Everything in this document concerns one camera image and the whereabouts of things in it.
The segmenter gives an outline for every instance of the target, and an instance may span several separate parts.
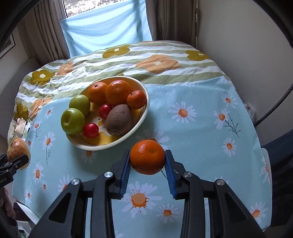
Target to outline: metal screw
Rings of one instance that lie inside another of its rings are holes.
[[[72,185],[78,185],[79,184],[79,179],[73,179],[72,181],[71,181],[71,184]]]
[[[225,181],[222,179],[217,180],[217,185],[223,186],[225,184]]]
[[[112,172],[106,172],[106,173],[104,173],[104,176],[106,178],[111,178],[113,176],[113,173]]]
[[[192,176],[192,173],[191,172],[184,172],[183,176],[186,178],[190,178]]]

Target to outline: beige curtain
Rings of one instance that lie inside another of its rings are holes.
[[[153,40],[177,40],[196,47],[196,0],[146,0]]]
[[[70,58],[55,0],[41,0],[20,22],[19,33],[29,58],[41,65]]]

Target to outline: fruit bowl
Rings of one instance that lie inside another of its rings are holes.
[[[149,93],[146,87],[140,81],[131,77],[115,76],[115,77],[100,79],[95,81],[94,83],[104,82],[106,84],[110,84],[111,82],[115,80],[123,80],[127,82],[134,91],[140,90],[140,91],[143,91],[146,95],[146,104],[141,109],[137,109],[137,110],[132,109],[132,114],[134,118],[133,128],[122,137],[110,135],[106,131],[105,120],[99,117],[98,111],[100,106],[97,104],[93,104],[91,102],[91,111],[90,111],[90,114],[86,117],[86,123],[96,123],[99,127],[100,132],[99,132],[99,135],[95,138],[86,138],[85,136],[83,136],[82,133],[78,135],[66,134],[68,140],[77,148],[88,150],[88,151],[96,151],[96,150],[103,150],[103,149],[108,149],[110,147],[113,147],[121,143],[122,141],[126,140],[128,137],[130,137],[145,120],[149,110]],[[88,96],[88,88],[90,86],[91,85],[89,85],[86,89],[84,89],[80,94]]]

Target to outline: person's hand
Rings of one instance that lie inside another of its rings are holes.
[[[4,188],[4,193],[5,193],[5,197],[6,197],[6,203],[4,204],[5,208],[6,208],[6,211],[7,211],[7,216],[15,219],[16,215],[15,215],[15,211],[13,209],[13,206],[8,198],[8,191],[6,188]],[[3,200],[2,198],[0,198],[0,207],[3,206]]]

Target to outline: green apple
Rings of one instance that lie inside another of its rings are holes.
[[[68,108],[61,117],[61,126],[63,131],[69,135],[77,135],[84,129],[84,115],[76,108]]]
[[[80,110],[86,117],[90,112],[91,103],[87,96],[80,94],[71,99],[69,108],[76,108]]]

